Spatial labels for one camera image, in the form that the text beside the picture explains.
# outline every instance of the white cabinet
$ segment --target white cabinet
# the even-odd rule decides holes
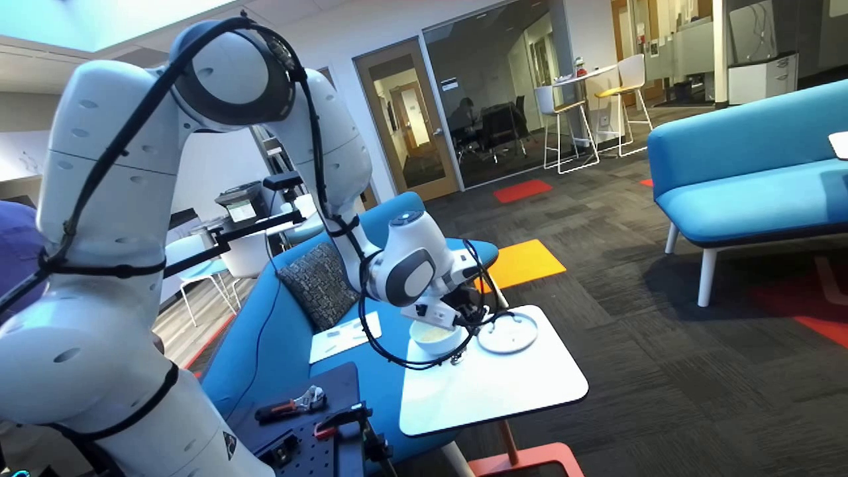
[[[749,102],[798,90],[798,53],[729,65],[729,102]]]

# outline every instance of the white table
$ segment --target white table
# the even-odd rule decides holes
[[[492,354],[475,339],[455,364],[446,363],[430,371],[406,371],[399,432],[426,433],[463,423],[500,421],[507,453],[466,462],[471,474],[558,462],[570,477],[581,477],[584,470],[573,449],[562,441],[524,449],[515,444],[507,423],[508,415],[581,400],[588,392],[588,380],[541,306],[523,303],[512,309],[539,323],[536,341],[515,354]],[[426,354],[411,341],[407,358],[421,360]]]

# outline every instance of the cushion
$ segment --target cushion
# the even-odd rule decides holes
[[[658,204],[698,245],[848,229],[848,160],[695,183],[666,191]]]
[[[340,250],[329,241],[285,262],[279,276],[305,309],[312,330],[331,327],[354,301]]]

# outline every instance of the sofa leg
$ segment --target sofa leg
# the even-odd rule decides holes
[[[674,221],[668,221],[668,232],[666,232],[666,254],[674,254],[674,244],[678,241],[678,227]]]
[[[448,462],[455,470],[455,477],[475,477],[475,470],[471,470],[466,455],[460,453],[460,448],[455,444],[455,440],[442,444],[442,455],[448,458]]]
[[[698,303],[699,306],[709,303],[715,260],[719,260],[719,248],[705,248],[699,254],[699,286],[698,286]]]

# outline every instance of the glass wall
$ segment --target glass wall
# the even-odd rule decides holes
[[[558,74],[546,0],[499,7],[425,29],[463,184],[541,163],[536,86]]]

